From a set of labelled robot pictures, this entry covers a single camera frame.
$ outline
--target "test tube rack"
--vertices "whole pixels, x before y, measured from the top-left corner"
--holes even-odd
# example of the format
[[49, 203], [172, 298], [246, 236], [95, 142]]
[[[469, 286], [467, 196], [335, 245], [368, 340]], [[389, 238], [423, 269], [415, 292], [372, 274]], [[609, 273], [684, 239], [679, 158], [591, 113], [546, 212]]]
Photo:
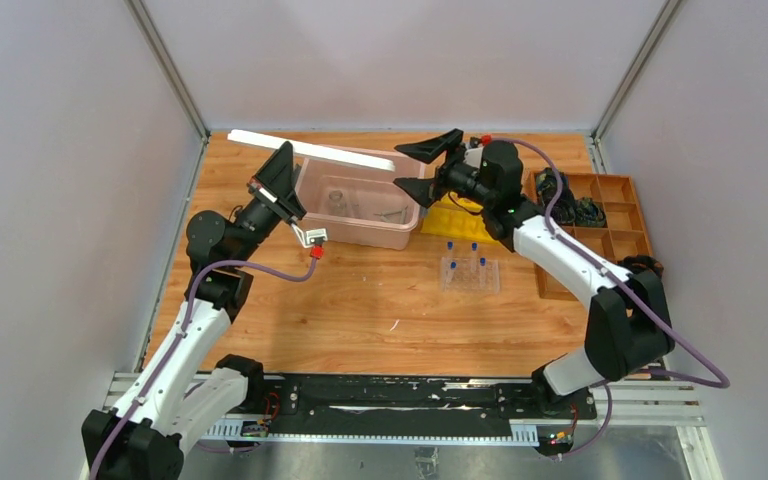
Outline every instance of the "test tube rack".
[[441, 258], [441, 289], [444, 292], [499, 293], [499, 262], [484, 259], [482, 265], [482, 258]]

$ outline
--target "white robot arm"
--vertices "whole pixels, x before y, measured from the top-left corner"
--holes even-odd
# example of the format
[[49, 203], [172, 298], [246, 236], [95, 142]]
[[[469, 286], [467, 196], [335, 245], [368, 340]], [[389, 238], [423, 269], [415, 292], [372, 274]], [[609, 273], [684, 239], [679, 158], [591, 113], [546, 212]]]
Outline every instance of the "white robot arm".
[[[325, 231], [302, 231], [297, 225], [306, 212], [295, 193], [293, 154], [293, 144], [280, 144], [249, 181], [254, 199], [233, 220], [214, 211], [190, 220], [187, 256], [193, 277], [173, 328], [113, 408], [93, 410], [84, 420], [81, 434], [92, 480], [178, 478], [184, 457], [218, 418], [262, 401], [263, 365], [236, 355], [217, 363], [195, 390], [185, 390], [245, 304], [254, 277], [238, 267], [264, 269], [246, 260], [277, 225], [289, 224], [313, 257], [307, 275], [285, 278], [305, 280], [322, 255]], [[392, 167], [388, 160], [363, 155], [333, 161]]]
[[[582, 259], [558, 237], [565, 236], [568, 241], [589, 251], [585, 245], [551, 219], [555, 224], [555, 234], [550, 234], [544, 220], [544, 217], [539, 215], [532, 217], [514, 231], [514, 251], [540, 265], [589, 309], [590, 300], [600, 289], [614, 288], [616, 284], [601, 269]], [[631, 272], [619, 265], [605, 259], [601, 262], [602, 268], [613, 271], [620, 278], [631, 275]], [[547, 365], [544, 373], [549, 386], [559, 396], [569, 395], [604, 380], [588, 360], [583, 346]]]

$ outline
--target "metal floor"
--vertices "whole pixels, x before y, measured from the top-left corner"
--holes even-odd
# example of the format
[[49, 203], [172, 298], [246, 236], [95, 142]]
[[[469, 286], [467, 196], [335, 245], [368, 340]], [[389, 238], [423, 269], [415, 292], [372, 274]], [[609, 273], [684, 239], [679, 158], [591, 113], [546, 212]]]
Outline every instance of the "metal floor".
[[[578, 444], [595, 431], [593, 426], [579, 426]], [[253, 452], [233, 456], [194, 449], [180, 478], [690, 480], [690, 474], [675, 428], [617, 426], [609, 428], [581, 456], [560, 464], [527, 447], [267, 443]]]

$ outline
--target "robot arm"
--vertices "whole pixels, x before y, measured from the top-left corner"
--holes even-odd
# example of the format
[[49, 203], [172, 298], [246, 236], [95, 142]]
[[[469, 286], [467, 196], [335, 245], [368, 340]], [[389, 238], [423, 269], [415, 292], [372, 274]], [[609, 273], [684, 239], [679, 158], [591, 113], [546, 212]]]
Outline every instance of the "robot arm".
[[295, 193], [293, 153], [289, 142], [275, 150], [249, 181], [254, 198], [233, 221], [214, 211], [190, 220], [187, 256], [193, 276], [173, 328], [114, 407], [93, 410], [84, 420], [81, 434], [93, 478], [178, 478], [184, 457], [217, 418], [260, 402], [263, 365], [235, 355], [222, 359], [194, 391], [185, 390], [245, 304], [254, 277], [237, 268], [240, 262], [281, 221], [293, 227], [303, 246], [314, 247], [311, 256], [321, 253], [325, 231], [304, 232], [297, 225], [306, 212]]
[[[669, 324], [660, 279], [651, 271], [632, 274], [599, 257], [551, 219], [550, 231], [542, 207], [521, 192], [523, 167], [513, 144], [485, 138], [467, 145], [463, 132], [452, 130], [396, 150], [424, 163], [445, 153], [433, 178], [397, 178], [394, 183], [426, 208], [452, 192], [478, 203], [491, 237], [540, 265], [588, 310], [584, 345], [532, 373], [532, 394], [538, 403], [547, 408], [560, 404], [582, 389], [619, 380], [673, 350], [673, 340], [622, 293], [608, 272], [626, 279], [624, 283]], [[597, 261], [591, 263], [576, 250]]]

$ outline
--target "cable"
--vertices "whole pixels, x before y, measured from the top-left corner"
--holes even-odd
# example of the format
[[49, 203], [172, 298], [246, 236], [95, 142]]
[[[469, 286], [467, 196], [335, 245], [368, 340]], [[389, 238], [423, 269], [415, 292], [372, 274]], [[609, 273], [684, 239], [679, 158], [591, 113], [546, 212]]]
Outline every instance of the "cable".
[[275, 392], [269, 392], [269, 396], [266, 398], [268, 399], [269, 397], [275, 397], [275, 411], [272, 412], [272, 417], [269, 418], [269, 421], [272, 422], [278, 416], [278, 411], [281, 410], [281, 397]]
[[460, 207], [460, 208], [461, 208], [461, 210], [465, 211], [466, 213], [468, 213], [468, 214], [470, 214], [470, 215], [472, 215], [472, 216], [474, 216], [474, 217], [475, 217], [475, 216], [478, 216], [478, 215], [481, 215], [481, 210], [479, 210], [479, 211], [477, 211], [477, 212], [476, 212], [476, 211], [470, 210], [470, 209], [468, 209], [468, 208], [464, 207], [463, 205], [461, 205], [460, 203], [458, 203], [458, 201], [457, 201], [457, 200], [455, 200], [455, 199], [452, 197], [452, 192], [448, 192], [448, 193], [446, 194], [446, 196], [448, 196], [448, 197], [449, 197], [449, 200], [451, 200], [451, 201], [452, 201], [452, 203], [454, 203], [455, 205], [457, 205], [458, 207]]
[[605, 420], [602, 422], [602, 426], [599, 427], [599, 430], [596, 430], [596, 434], [593, 435], [589, 440], [584, 442], [583, 445], [576, 448], [575, 450], [570, 450], [567, 453], [564, 454], [558, 454], [557, 461], [560, 462], [566, 457], [571, 457], [573, 455], [578, 455], [581, 452], [587, 450], [590, 448], [594, 443], [596, 443], [596, 440], [599, 440], [599, 438], [602, 437], [602, 435], [605, 434], [605, 430], [608, 429], [608, 423], [611, 421], [611, 415], [614, 413], [614, 398], [611, 396], [611, 388], [608, 386], [608, 383], [597, 383], [595, 385], [591, 385], [591, 388], [600, 386], [605, 389], [605, 395], [608, 397], [608, 410], [605, 412]]
[[[549, 167], [552, 169], [552, 172], [555, 174], [555, 179], [560, 184], [561, 180], [561, 172], [558, 171], [558, 167], [555, 166], [555, 163], [552, 161], [551, 158], [549, 158], [546, 153], [538, 148], [535, 145], [532, 145], [531, 143], [528, 143], [524, 140], [519, 140], [517, 138], [505, 138], [505, 137], [493, 137], [494, 140], [502, 140], [505, 142], [514, 143], [516, 145], [522, 145], [523, 147], [526, 147], [532, 151], [534, 151], [536, 154], [540, 155], [543, 160], [546, 161], [546, 163], [549, 165]], [[556, 235], [555, 234], [555, 226], [552, 224], [551, 215], [550, 212], [552, 211], [552, 208], [555, 207], [555, 203], [557, 202], [558, 198], [560, 198], [560, 190], [557, 190], [555, 192], [555, 196], [552, 197], [552, 200], [549, 201], [549, 205], [546, 206], [546, 214], [544, 215], [544, 222], [546, 224], [546, 229], [549, 230], [549, 233], [551, 233], [555, 238], [560, 240], [561, 243], [566, 245], [570, 250], [577, 253], [581, 258], [584, 260], [587, 260], [588, 263], [599, 269], [600, 271], [604, 271], [605, 274], [608, 276], [608, 278], [611, 279], [617, 286], [620, 288], [620, 290], [625, 293], [628, 298], [631, 299], [632, 302], [634, 302], [635, 305], [637, 305], [640, 310], [643, 311], [643, 313], [646, 314], [647, 317], [649, 317], [650, 320], [652, 320], [655, 325], [658, 326], [661, 330], [664, 331], [670, 338], [675, 340], [676, 343], [681, 345], [682, 348], [687, 350], [688, 353], [690, 353], [693, 358], [695, 358], [699, 363], [701, 363], [705, 368], [708, 369], [711, 373], [714, 374], [715, 377], [717, 377], [718, 381], [713, 380], [707, 380], [704, 378], [695, 377], [693, 375], [687, 375], [684, 373], [678, 373], [678, 372], [671, 372], [669, 370], [657, 370], [659, 375], [666, 375], [671, 376], [675, 378], [681, 378], [683, 380], [688, 380], [691, 382], [698, 383], [699, 385], [705, 385], [708, 387], [713, 388], [728, 388], [731, 386], [731, 381], [728, 379], [725, 373], [723, 373], [722, 370], [720, 370], [714, 363], [709, 360], [705, 355], [702, 354], [699, 350], [696, 349], [693, 345], [690, 344], [684, 337], [682, 337], [678, 332], [673, 330], [672, 327], [667, 325], [665, 321], [661, 319], [661, 317], [658, 316], [657, 313], [655, 313], [651, 308], [649, 308], [646, 303], [643, 302], [643, 300], [640, 299], [640, 297], [637, 296], [634, 291], [625, 284], [625, 282], [620, 279], [616, 274], [614, 274], [612, 271], [605, 269], [602, 265], [602, 262], [600, 262], [598, 259], [591, 256], [589, 253], [587, 253], [586, 250], [580, 248], [578, 245], [576, 245], [574, 242], [570, 241], [568, 238], [566, 238], [565, 235]]]
[[235, 220], [234, 215], [243, 209], [242, 205], [237, 205], [231, 209], [231, 213], [228, 214], [228, 221], [233, 222]]
[[569, 430], [567, 430], [569, 435], [575, 434], [575, 427], [578, 426], [578, 407], [573, 403], [572, 404], [572, 425], [570, 425]]
[[[208, 273], [222, 267], [250, 268], [252, 270], [268, 273], [269, 275], [273, 275], [290, 282], [304, 282], [305, 280], [309, 279], [311, 275], [313, 275], [313, 271], [316, 269], [316, 260], [317, 259], [315, 257], [311, 258], [310, 268], [308, 269], [307, 273], [299, 277], [279, 272], [278, 270], [260, 265], [259, 263], [252, 263], [244, 260], [220, 260], [218, 262], [211, 263], [210, 265], [201, 269], [201, 271], [196, 274], [192, 284], [193, 286], [201, 285], [201, 281], [204, 280]], [[113, 445], [113, 441], [125, 427], [125, 424], [128, 423], [128, 420], [131, 419], [131, 416], [134, 415], [134, 412], [140, 406], [137, 399], [144, 398], [146, 395], [148, 395], [149, 390], [151, 390], [151, 386], [154, 385], [154, 381], [157, 380], [157, 377], [160, 376], [160, 373], [163, 371], [164, 367], [166, 367], [166, 364], [169, 363], [169, 360], [172, 358], [175, 350], [178, 349], [178, 345], [181, 343], [181, 340], [186, 334], [187, 327], [190, 325], [190, 323], [192, 323], [193, 303], [195, 303], [196, 299], [196, 290], [198, 290], [197, 287], [190, 288], [190, 293], [187, 295], [187, 310], [184, 313], [184, 320], [181, 322], [181, 332], [175, 335], [174, 340], [172, 340], [172, 344], [169, 346], [169, 350], [167, 350], [166, 353], [163, 354], [163, 357], [161, 357], [160, 361], [157, 362], [157, 367], [153, 372], [151, 372], [148, 379], [146, 379], [145, 384], [143, 384], [143, 387], [140, 389], [139, 393], [137, 393], [136, 397], [134, 397], [131, 406], [125, 412], [125, 415], [119, 419], [119, 421], [113, 427], [113, 430], [111, 430], [110, 435], [108, 435], [107, 438], [104, 439], [104, 443], [101, 444], [101, 448], [99, 448], [98, 453], [96, 453], [95, 460], [93, 460], [92, 468], [90, 469], [90, 480], [96, 480], [96, 478], [98, 478], [98, 472], [101, 470], [101, 462], [104, 460], [104, 456], [107, 454], [107, 451], [110, 450], [110, 446]]]

